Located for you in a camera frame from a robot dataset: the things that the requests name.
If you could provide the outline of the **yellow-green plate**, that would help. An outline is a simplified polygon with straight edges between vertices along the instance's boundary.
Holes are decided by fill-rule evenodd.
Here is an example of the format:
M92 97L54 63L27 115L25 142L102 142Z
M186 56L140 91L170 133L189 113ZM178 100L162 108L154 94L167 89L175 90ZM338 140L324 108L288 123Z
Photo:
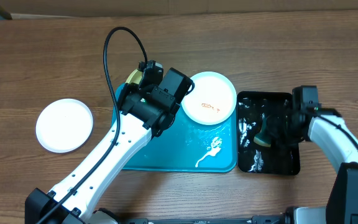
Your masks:
M126 83L131 84L131 83L135 83L135 84L139 84L140 81L142 80L142 75L143 73L138 70L135 69L127 78Z

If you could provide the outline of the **green yellow sponge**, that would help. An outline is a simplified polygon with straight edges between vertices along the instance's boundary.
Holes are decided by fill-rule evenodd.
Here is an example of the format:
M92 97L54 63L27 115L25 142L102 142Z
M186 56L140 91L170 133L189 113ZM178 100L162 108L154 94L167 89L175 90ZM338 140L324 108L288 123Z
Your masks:
M268 119L270 116L262 120L260 131L254 136L254 142L262 147L271 147L272 137L268 131Z

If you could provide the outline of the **white plate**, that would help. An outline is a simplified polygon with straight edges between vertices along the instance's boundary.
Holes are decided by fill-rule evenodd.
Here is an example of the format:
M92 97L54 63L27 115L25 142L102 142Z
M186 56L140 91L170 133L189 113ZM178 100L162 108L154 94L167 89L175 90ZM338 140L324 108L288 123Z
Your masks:
M54 153L82 146L93 130L91 110L81 101L65 98L49 104L39 115L35 134L40 145Z
M228 78L217 72L200 72L191 79L195 87L181 102L190 119L202 125L215 125L233 114L237 93Z

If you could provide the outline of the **white plate front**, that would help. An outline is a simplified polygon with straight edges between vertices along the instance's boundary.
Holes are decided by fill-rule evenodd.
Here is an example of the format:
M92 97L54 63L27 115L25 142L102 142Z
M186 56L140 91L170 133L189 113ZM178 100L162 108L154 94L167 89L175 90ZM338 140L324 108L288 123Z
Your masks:
M93 130L91 110L81 101L65 98L49 104L39 115L35 134L40 145L54 153L82 146Z

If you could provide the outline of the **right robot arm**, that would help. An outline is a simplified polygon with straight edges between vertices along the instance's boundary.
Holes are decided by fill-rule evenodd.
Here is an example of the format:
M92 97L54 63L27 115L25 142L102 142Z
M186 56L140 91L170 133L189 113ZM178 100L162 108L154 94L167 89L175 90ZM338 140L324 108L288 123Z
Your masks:
M358 139L334 109L299 109L264 118L254 142L263 147L315 143L334 167L337 176L324 207L293 207L286 223L358 224Z

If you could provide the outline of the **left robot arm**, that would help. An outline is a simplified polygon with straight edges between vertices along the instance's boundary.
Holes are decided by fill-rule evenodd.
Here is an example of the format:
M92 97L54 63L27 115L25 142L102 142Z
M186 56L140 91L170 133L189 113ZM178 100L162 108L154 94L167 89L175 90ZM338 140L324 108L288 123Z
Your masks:
M88 223L101 196L127 162L175 120L193 81L150 60L140 62L139 82L125 83L115 106L116 120L83 162L45 193L35 189L25 201L26 223Z

